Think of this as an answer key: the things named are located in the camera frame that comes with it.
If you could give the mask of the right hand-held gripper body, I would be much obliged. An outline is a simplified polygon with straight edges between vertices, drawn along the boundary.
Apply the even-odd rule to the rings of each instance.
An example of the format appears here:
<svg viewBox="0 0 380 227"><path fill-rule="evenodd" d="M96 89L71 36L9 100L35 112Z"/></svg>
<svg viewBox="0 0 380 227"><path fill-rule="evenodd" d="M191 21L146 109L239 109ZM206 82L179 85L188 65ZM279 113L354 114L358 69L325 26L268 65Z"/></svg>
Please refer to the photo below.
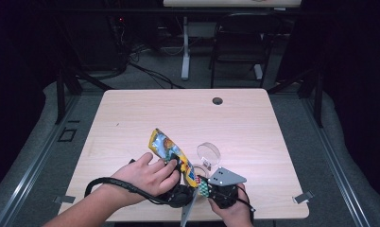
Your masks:
<svg viewBox="0 0 380 227"><path fill-rule="evenodd" d="M220 166L207 180L209 186L209 198L211 198L220 209L233 206L238 201L239 183L245 183L247 179L229 169Z"/></svg>

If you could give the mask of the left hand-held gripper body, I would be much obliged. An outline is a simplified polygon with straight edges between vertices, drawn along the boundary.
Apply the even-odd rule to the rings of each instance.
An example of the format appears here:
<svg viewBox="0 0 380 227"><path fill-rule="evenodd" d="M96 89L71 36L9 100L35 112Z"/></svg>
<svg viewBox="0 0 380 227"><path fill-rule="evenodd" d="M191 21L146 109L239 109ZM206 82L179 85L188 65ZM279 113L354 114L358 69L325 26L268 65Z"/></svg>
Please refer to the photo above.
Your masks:
<svg viewBox="0 0 380 227"><path fill-rule="evenodd" d="M169 191L157 197L157 202L167 204L172 208L181 208L181 227L186 227L198 192L197 187L181 184L181 181L177 181Z"/></svg>

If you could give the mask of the yellow spouted pouch green cap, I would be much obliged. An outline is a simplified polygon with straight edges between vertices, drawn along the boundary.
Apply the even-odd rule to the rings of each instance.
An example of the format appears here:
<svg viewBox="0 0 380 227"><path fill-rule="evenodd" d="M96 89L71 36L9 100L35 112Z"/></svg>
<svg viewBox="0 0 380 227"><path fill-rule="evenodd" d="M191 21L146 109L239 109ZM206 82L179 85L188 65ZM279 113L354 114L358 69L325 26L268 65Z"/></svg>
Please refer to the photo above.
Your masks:
<svg viewBox="0 0 380 227"><path fill-rule="evenodd" d="M203 197L210 196L210 189L205 181L196 175L194 166L184 152L162 131L155 129L149 139L148 147L166 163L172 159L178 159L180 172L184 181L192 188L199 187L199 193Z"/></svg>

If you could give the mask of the clear glass jar hinged lid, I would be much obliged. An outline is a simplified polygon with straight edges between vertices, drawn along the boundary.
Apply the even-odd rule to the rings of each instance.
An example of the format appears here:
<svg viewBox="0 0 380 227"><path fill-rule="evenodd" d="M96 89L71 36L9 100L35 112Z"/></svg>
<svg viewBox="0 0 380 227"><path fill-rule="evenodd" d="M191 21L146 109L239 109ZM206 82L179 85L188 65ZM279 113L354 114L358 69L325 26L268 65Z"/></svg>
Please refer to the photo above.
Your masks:
<svg viewBox="0 0 380 227"><path fill-rule="evenodd" d="M193 163L196 174L196 182L201 183L202 178L208 179L212 170L220 162L220 151L212 143L204 142L197 147L198 159Z"/></svg>

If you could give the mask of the person's right hand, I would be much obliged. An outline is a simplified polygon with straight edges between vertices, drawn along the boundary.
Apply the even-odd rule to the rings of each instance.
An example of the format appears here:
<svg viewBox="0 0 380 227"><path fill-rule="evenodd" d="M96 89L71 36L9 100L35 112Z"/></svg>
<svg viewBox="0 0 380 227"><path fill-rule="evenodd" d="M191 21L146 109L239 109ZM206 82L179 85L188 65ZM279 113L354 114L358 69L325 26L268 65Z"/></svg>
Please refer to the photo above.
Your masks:
<svg viewBox="0 0 380 227"><path fill-rule="evenodd" d="M238 185L238 198L233 206L220 209L218 205L209 199L212 210L221 217L226 227L253 227L250 217L250 208L248 207L249 199L246 195L246 187L242 183Z"/></svg>

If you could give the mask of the person's left hand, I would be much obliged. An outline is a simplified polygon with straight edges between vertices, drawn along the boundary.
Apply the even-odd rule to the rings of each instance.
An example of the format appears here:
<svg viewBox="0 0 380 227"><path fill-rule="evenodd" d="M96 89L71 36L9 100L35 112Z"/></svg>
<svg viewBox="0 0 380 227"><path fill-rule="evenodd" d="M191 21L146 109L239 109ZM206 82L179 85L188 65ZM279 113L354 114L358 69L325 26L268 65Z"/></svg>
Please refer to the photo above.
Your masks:
<svg viewBox="0 0 380 227"><path fill-rule="evenodd" d="M179 180L180 174L175 170L176 161L167 164L159 159L151 163L150 152L142 155L137 161L118 169L112 177L147 192L151 196L159 196L169 191Z"/></svg>

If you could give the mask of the grey tape strip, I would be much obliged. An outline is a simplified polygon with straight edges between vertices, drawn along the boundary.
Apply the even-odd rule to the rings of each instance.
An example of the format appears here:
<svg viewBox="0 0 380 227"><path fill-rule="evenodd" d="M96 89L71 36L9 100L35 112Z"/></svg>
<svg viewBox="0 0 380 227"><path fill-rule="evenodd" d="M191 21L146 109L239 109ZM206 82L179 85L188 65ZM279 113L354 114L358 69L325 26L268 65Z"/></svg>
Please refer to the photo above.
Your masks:
<svg viewBox="0 0 380 227"><path fill-rule="evenodd" d="M56 196L53 200L54 203L63 204L63 203L73 203L75 201L75 197L72 196Z"/></svg>
<svg viewBox="0 0 380 227"><path fill-rule="evenodd" d="M306 191L299 196L293 197L292 200L295 203L300 204L300 203L304 203L304 202L309 202L314 197L315 197L315 195L312 191Z"/></svg>

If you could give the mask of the white desk leg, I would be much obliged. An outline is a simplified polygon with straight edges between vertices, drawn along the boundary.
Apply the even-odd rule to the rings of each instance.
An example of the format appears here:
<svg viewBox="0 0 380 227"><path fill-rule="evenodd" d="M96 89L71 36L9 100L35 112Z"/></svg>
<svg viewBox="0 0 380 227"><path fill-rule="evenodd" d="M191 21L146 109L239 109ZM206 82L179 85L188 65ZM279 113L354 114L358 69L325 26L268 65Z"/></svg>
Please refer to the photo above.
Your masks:
<svg viewBox="0 0 380 227"><path fill-rule="evenodd" d="M183 18L183 56L181 66L181 79L189 80L190 54L189 54L189 37L188 37L188 21Z"/></svg>

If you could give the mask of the black metal stand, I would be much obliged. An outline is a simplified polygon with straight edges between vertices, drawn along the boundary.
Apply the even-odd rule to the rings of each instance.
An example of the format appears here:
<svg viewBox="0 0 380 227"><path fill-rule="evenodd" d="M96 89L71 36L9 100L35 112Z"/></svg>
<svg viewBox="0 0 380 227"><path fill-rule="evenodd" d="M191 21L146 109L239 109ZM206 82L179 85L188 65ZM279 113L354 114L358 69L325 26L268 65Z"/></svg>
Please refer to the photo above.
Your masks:
<svg viewBox="0 0 380 227"><path fill-rule="evenodd" d="M322 110L322 98L323 98L323 73L320 69L312 68L300 73L292 79L287 79L278 85L268 89L269 94L276 94L284 88L290 86L291 84L302 81L302 85L298 90L299 98L308 98L311 96L312 91L314 94L314 105L313 105L313 118L320 128L323 127L321 121L321 110Z"/></svg>
<svg viewBox="0 0 380 227"><path fill-rule="evenodd" d="M62 121L66 114L65 89L68 89L73 96L80 96L83 92L83 88L78 82L79 79L84 79L103 91L112 90L111 86L91 77L77 67L63 66L57 74L56 80L58 104L57 124Z"/></svg>

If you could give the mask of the dark equipment with red light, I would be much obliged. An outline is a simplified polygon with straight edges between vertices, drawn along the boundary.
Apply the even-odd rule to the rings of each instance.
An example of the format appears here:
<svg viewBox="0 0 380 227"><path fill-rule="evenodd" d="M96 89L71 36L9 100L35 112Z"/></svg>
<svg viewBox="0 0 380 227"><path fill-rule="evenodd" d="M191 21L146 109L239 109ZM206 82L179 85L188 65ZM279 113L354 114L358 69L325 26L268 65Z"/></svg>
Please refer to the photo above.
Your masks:
<svg viewBox="0 0 380 227"><path fill-rule="evenodd" d="M125 34L125 29L120 26L117 18L115 16L109 16L108 21L111 28L111 34L115 43L117 55L118 55L118 67L117 71L119 73L124 73L127 69L129 63L129 55L125 42L123 41L123 35Z"/></svg>

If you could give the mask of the black chair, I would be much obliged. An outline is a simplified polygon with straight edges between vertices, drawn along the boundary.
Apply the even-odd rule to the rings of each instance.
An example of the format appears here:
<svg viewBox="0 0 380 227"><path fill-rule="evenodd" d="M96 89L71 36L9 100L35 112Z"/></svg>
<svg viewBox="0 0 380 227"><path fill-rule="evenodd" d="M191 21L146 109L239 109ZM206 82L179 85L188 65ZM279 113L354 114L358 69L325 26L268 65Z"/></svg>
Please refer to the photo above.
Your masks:
<svg viewBox="0 0 380 227"><path fill-rule="evenodd" d="M215 86L216 64L256 64L262 68L263 87L275 38L283 26L281 18L271 13L238 12L223 16L215 28L210 59L210 86Z"/></svg>

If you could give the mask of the metal floor rail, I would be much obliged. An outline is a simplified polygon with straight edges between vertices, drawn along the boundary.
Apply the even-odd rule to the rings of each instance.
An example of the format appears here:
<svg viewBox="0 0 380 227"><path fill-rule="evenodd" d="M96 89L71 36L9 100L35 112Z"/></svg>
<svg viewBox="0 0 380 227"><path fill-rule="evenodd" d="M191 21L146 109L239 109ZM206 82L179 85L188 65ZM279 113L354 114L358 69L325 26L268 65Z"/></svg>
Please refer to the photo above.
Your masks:
<svg viewBox="0 0 380 227"><path fill-rule="evenodd" d="M0 183L0 227L39 227L58 214L79 152L85 121L79 96L67 101L65 117L54 122L56 102L48 99L40 121Z"/></svg>
<svg viewBox="0 0 380 227"><path fill-rule="evenodd" d="M332 175L337 183L337 187L340 191L343 200L346 203L346 206L354 221L355 226L371 227L371 224L365 212L362 209L361 203L359 202L337 158L337 155L335 153L332 143L330 142L325 128L320 126L314 117L314 108L312 102L309 99L302 98L301 103L305 111L308 113L308 118L314 128L314 131L320 139L320 142L323 146L323 155L325 156L326 162L328 163L328 166L331 169Z"/></svg>

